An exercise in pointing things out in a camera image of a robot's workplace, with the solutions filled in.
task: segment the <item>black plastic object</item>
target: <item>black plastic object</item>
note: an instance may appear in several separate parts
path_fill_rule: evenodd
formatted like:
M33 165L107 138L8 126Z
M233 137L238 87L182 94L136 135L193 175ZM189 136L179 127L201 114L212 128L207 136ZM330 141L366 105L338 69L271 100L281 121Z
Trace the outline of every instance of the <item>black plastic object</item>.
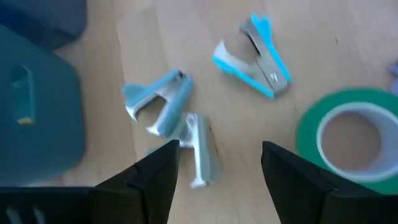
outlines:
M262 170L282 224L397 223L398 196L381 195L264 141Z
M77 39L86 26L86 0L0 0L0 23L47 49Z
M96 187L0 188L0 223L166 224L178 145L168 142Z

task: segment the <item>desk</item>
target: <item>desk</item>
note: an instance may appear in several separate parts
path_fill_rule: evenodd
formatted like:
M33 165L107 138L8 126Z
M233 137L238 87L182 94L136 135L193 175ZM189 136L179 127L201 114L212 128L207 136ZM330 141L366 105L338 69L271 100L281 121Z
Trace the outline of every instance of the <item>desk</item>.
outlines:
M211 61L220 39L252 12L270 17L293 77L276 100L221 74ZM57 52L80 74L86 154L48 184L98 184L159 145L145 131L152 113L132 123L120 89L179 68L195 81L187 111L209 117L223 176L210 188L190 189L193 155L183 152L169 223L279 223L261 171L262 140L295 151L298 120L324 94L387 88L386 68L398 58L397 23L396 0L88 0L84 36Z

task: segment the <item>metal jaw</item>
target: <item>metal jaw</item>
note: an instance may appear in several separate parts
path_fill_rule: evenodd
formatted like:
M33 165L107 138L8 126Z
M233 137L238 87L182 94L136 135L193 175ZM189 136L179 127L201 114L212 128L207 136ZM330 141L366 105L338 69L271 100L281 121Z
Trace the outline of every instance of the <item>metal jaw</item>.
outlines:
M155 83L143 87L128 84L122 92L126 96L126 109L134 121L138 112L157 97L166 100L165 106L156 122L147 127L148 132L156 136L168 138L175 129L181 113L189 99L193 88L191 78L180 70L173 70Z
M277 53L271 38L268 18L259 20L255 14L239 28L259 52L257 62L248 64L228 53L221 41L213 54L213 61L224 72L231 73L262 94L275 98L287 88L291 77Z
M217 178L220 165L210 127L203 115L183 114L171 138L180 140L180 147L193 148L196 176L190 184L191 188L208 186Z

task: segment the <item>dark teal container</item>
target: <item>dark teal container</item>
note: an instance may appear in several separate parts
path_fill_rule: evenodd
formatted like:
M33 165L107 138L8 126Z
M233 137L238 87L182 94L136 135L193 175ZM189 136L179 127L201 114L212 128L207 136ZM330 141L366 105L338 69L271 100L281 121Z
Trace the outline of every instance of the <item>dark teal container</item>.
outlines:
M0 185L60 175L83 151L74 69L0 25Z

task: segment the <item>green tape roll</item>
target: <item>green tape roll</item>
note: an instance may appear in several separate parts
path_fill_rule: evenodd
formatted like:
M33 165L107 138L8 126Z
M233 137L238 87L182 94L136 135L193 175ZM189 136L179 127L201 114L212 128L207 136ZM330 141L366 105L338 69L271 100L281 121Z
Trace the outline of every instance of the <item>green tape roll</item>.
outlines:
M335 116L357 112L378 129L381 148L366 170L335 167L322 150L325 126ZM328 95L316 102L298 124L296 146L306 160L382 194L398 194L398 98L382 90L355 88Z

